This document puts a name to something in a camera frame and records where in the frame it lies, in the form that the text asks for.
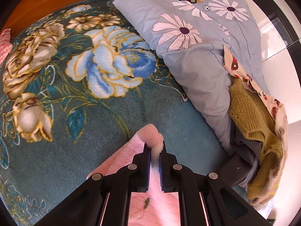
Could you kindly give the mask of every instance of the gray cloth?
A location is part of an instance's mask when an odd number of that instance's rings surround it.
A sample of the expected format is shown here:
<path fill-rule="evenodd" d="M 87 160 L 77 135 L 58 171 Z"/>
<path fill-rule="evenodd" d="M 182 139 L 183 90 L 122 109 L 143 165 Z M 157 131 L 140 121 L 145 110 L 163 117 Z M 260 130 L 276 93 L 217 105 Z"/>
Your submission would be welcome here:
<path fill-rule="evenodd" d="M 242 183 L 252 171 L 254 164 L 260 158 L 262 142 L 244 138 L 241 131 L 232 122 L 230 145 L 235 153 L 219 169 L 218 174 L 224 182 L 233 187 Z"/>
<path fill-rule="evenodd" d="M 222 67 L 224 45 L 268 92 L 261 72 L 260 31 L 246 1 L 115 0 L 113 4 L 164 59 L 230 154 L 227 87 L 231 81 Z"/>
<path fill-rule="evenodd" d="M 258 161 L 257 159 L 254 161 L 253 167 L 249 172 L 248 176 L 245 178 L 243 182 L 239 184 L 240 187 L 244 188 L 246 191 L 248 190 L 248 183 L 253 179 L 254 174 L 257 172 Z"/>

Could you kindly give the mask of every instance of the pink towel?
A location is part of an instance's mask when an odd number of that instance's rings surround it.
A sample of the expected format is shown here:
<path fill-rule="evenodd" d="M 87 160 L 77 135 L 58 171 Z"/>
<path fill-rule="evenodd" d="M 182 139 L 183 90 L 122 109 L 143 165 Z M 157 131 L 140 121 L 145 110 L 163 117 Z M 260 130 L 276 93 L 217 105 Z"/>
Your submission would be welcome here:
<path fill-rule="evenodd" d="M 153 124 L 141 128 L 123 147 L 91 172 L 109 175 L 121 167 L 131 164 L 133 156 L 142 153 L 144 142 L 152 148 L 153 160 L 162 151 L 163 136 Z M 160 175 L 157 169 L 150 170 L 150 185 L 147 193 L 132 193 L 129 212 L 129 226 L 180 226 L 178 193 L 161 191 Z"/>
<path fill-rule="evenodd" d="M 11 30 L 5 29 L 0 35 L 0 64 L 13 49 L 13 45 L 9 42 L 11 39 Z"/>

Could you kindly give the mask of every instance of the rose pattern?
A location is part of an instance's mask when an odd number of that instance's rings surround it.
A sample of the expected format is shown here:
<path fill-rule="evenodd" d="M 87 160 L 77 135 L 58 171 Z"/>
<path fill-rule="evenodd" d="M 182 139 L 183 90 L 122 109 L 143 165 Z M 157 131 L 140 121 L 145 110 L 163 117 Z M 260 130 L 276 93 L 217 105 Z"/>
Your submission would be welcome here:
<path fill-rule="evenodd" d="M 51 19 L 51 14 L 48 14 L 46 16 L 44 16 L 43 18 L 39 19 L 37 22 L 35 22 L 34 24 L 32 24 L 31 26 L 29 26 L 25 31 L 27 32 L 27 35 L 33 33 L 34 31 L 36 31 L 38 28 L 41 27 L 41 25 L 43 25 L 43 23 L 49 19 Z"/>
<path fill-rule="evenodd" d="M 15 100 L 33 82 L 43 66 L 57 53 L 64 37 L 63 25 L 56 23 L 25 37 L 7 59 L 3 73 L 3 91 Z"/>
<path fill-rule="evenodd" d="M 23 93 L 13 105 L 16 130 L 27 142 L 51 142 L 52 119 L 43 111 L 42 103 L 33 93 Z"/>
<path fill-rule="evenodd" d="M 85 12 L 88 9 L 90 9 L 91 6 L 90 5 L 78 5 L 76 7 L 73 7 L 71 9 L 69 9 L 64 15 L 63 18 L 69 18 L 72 14 L 74 13 L 81 13 L 81 12 Z"/>
<path fill-rule="evenodd" d="M 142 37 L 119 26 L 91 30 L 94 48 L 74 56 L 66 74 L 74 81 L 85 77 L 96 98 L 121 97 L 139 86 L 156 69 L 156 58 Z"/>
<path fill-rule="evenodd" d="M 48 26 L 53 25 L 53 24 L 59 22 L 59 20 L 60 20 L 60 19 L 51 19 L 51 20 L 47 21 L 47 22 L 43 25 L 43 28 L 47 28 Z"/>

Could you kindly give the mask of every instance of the pillow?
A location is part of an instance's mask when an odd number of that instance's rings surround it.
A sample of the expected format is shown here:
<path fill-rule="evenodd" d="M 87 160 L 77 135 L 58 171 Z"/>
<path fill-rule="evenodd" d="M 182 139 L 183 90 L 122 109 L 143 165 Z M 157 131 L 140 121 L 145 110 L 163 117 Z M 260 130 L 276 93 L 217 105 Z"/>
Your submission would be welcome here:
<path fill-rule="evenodd" d="M 113 4 L 164 59 L 230 152 L 227 87 L 231 81 L 222 67 L 223 45 L 268 92 L 261 72 L 260 32 L 246 1 L 115 0 Z"/>

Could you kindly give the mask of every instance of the white wall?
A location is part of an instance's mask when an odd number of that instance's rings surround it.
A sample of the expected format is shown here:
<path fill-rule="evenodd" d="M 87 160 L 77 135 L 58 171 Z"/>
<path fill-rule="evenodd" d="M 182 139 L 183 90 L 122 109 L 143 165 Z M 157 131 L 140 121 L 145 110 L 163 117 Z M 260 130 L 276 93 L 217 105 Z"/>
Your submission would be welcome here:
<path fill-rule="evenodd" d="M 288 123 L 301 120 L 301 87 L 288 50 L 265 60 L 262 74 L 271 96 L 284 104 Z"/>
<path fill-rule="evenodd" d="M 301 121 L 289 124 L 288 157 L 270 216 L 288 226 L 301 207 Z"/>

